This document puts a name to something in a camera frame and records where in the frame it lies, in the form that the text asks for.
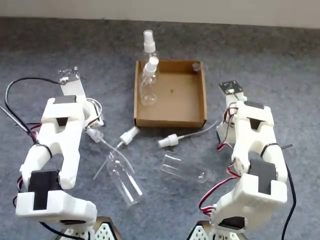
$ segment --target red and white wire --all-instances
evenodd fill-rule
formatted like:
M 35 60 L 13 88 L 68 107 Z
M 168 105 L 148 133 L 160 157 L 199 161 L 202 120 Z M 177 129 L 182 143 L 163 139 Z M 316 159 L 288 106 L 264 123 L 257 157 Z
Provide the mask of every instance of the red and white wire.
M 233 172 L 230 168 L 232 167 L 233 163 L 231 163 L 227 168 L 226 168 L 226 172 L 236 178 L 241 178 L 240 175 L 238 175 L 237 173 Z
M 223 184 L 229 182 L 232 179 L 236 179 L 236 176 L 230 176 L 228 178 L 226 178 L 225 180 L 219 182 L 218 184 L 216 184 L 213 188 L 211 188 L 200 200 L 199 202 L 199 209 L 203 212 L 203 214 L 207 215 L 207 216 L 211 216 L 211 211 L 216 209 L 215 206 L 205 206 L 202 207 L 202 204 L 205 202 L 205 200 L 220 186 L 222 186 Z

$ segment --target open cardboard tray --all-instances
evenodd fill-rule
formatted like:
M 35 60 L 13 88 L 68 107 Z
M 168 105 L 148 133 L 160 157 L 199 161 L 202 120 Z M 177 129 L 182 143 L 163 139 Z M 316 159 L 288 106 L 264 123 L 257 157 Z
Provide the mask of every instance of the open cardboard tray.
M 193 64 L 199 65 L 194 71 Z M 134 82 L 134 122 L 137 127 L 202 128 L 207 121 L 203 64 L 196 60 L 160 60 L 153 86 L 156 103 L 144 106 L 139 99 L 143 61 L 137 61 Z

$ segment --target gray carpet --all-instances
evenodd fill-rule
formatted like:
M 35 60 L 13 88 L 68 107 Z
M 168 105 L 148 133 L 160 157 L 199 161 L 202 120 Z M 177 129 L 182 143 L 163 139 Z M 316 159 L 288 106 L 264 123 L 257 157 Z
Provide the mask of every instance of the gray carpet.
M 99 100 L 107 125 L 105 139 L 115 145 L 133 125 L 135 60 L 143 49 L 142 32 L 153 29 L 160 57 L 197 59 L 205 64 L 208 123 L 220 120 L 225 100 L 218 83 L 237 80 L 246 96 L 271 107 L 280 145 L 297 193 L 297 207 L 286 239 L 318 239 L 319 210 L 319 102 L 320 30 L 168 23 L 144 21 L 0 18 L 0 94 L 7 84 L 24 76 L 56 79 L 57 70 L 75 65 L 83 76 L 88 97 Z M 25 81 L 9 96 L 13 108 L 27 122 L 40 120 L 46 101 L 61 94 L 58 86 Z M 0 114 L 0 239 L 53 239 L 39 223 L 15 215 L 15 182 L 31 140 L 3 113 Z M 206 219 L 198 202 L 213 183 L 198 184 L 159 171 L 164 150 L 157 140 L 186 130 L 142 129 L 123 149 L 145 192 L 144 202 L 126 208 L 107 176 L 92 180 L 107 149 L 83 135 L 76 186 L 70 193 L 90 200 L 99 215 L 110 216 L 125 240 L 184 240 L 198 220 Z M 203 164 L 220 181 L 227 177 L 231 151 L 216 151 L 215 131 L 184 139 L 174 150 Z M 59 168 L 54 157 L 47 169 Z M 215 203 L 234 182 L 217 190 Z M 292 204 L 279 208 L 265 227 L 246 232 L 248 239 L 275 240 Z

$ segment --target white 3d-printed robot arm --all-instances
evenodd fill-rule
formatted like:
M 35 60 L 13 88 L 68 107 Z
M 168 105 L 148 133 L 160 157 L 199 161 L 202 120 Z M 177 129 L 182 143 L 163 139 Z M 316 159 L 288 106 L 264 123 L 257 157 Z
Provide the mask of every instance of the white 3d-printed robot arm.
M 232 107 L 234 115 L 228 120 L 232 126 L 222 121 L 216 130 L 224 143 L 235 144 L 231 163 L 241 178 L 214 205 L 211 224 L 217 233 L 243 233 L 263 226 L 273 211 L 287 202 L 288 173 L 271 109 L 247 101 L 235 82 L 223 84 L 227 109 Z M 249 159 L 249 152 L 259 154 L 260 159 Z
M 41 118 L 37 142 L 21 165 L 20 172 L 27 192 L 17 195 L 16 214 L 40 222 L 60 223 L 68 229 L 94 236 L 97 208 L 64 190 L 75 186 L 80 160 L 79 144 L 83 129 L 102 125 L 97 106 L 86 99 L 80 78 L 61 86 L 64 96 L 50 98 Z M 58 170 L 41 170 L 56 154 L 62 154 Z

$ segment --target spray nozzle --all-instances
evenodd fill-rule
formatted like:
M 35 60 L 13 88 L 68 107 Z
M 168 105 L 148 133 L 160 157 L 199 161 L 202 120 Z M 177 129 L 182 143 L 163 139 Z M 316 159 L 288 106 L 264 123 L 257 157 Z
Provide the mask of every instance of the spray nozzle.
M 154 33 L 152 30 L 145 30 L 143 32 L 143 38 L 144 38 L 144 51 L 146 53 L 153 53 L 156 51 L 156 44 L 154 41 Z

